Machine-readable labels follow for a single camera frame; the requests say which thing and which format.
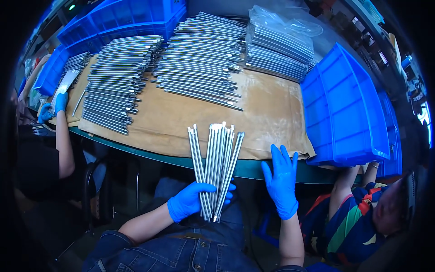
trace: cardboard sheet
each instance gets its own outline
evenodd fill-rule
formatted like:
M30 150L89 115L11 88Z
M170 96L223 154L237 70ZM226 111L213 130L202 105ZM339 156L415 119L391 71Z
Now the cardboard sheet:
M67 107L67 120L77 124L81 116L81 105L76 116L72 111L87 85L89 67L80 75L79 82L70 91ZM99 135L112 141L159 154L190 157L187 127L197 124L202 156L207 150L209 125L227 122L227 127L235 125L235 131L244 131L245 138L239 159L271 158L270 145L283 144L289 155L295 151L299 158L315 155L305 130L304 107L299 84L282 78L255 71L245 70L232 74L237 82L237 93L242 95L237 111L209 102L166 93L147 82L142 99L133 116L133 124L128 126L129 135L125 136L86 120L78 122L79 129Z

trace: cable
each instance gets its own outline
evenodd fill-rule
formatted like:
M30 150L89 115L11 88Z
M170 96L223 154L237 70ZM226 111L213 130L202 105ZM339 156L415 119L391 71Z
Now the cable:
M241 205L243 206L243 209L246 212L246 216L248 217L248 227L249 227L249 245L251 247L251 252L252 252L252 257L254 257L254 261L257 264L258 268L260 269L261 272L264 272L264 269L261 267L260 263L257 260L257 256L255 256L255 252L254 252L254 247L252 246L252 228L251 228L251 220L250 220L250 216L249 216L249 210L248 210L248 206L246 205L246 203L242 200L242 198L240 197L240 195L238 194L238 190L234 190L233 191L235 194L237 194L238 199L240 200Z

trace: striped shirt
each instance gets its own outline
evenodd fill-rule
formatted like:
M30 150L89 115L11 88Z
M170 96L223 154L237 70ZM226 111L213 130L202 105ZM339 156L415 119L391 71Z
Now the striped shirt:
M365 188L355 187L328 221L331 194L317 198L303 216L301 231L307 252L318 253L336 264L359 264L376 252L386 238L376 231L372 221L373 207L388 188L371 182Z

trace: blue plastic bin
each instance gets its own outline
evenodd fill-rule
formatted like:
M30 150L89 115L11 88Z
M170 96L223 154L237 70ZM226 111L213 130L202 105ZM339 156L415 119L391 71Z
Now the blue plastic bin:
M35 82L35 90L42 95L52 96L62 76L65 63L70 57L63 45L58 46L39 74Z
M182 7L168 22L161 24L156 24L155 22L131 24L103 31L98 35L101 37L104 45L108 44L113 39L143 35L162 35L165 40L168 40L172 36L177 22L185 21L186 15L186 7Z
M378 93L385 116L390 144L390 159L379 162L377 177L389 178L402 174L402 145L393 105L385 91Z
M84 52L91 52L91 54L98 53L101 48L104 46L103 41L101 40L98 34L95 34L86 39L80 40L66 48L66 50L70 53L71 56L76 56L78 54Z
M118 27L168 22L181 8L184 0L118 0L101 5L89 13L98 32Z
M76 16L59 32L57 38L61 44L69 47L96 34L98 30L88 15L82 18Z
M307 160L310 165L338 165L333 159L334 141L326 93L317 66L301 83L305 107L307 135L317 156Z
M307 163L355 166L389 159L381 103L367 72L338 43L316 68L301 83L307 134L317 154ZM314 105L316 97L322 102Z

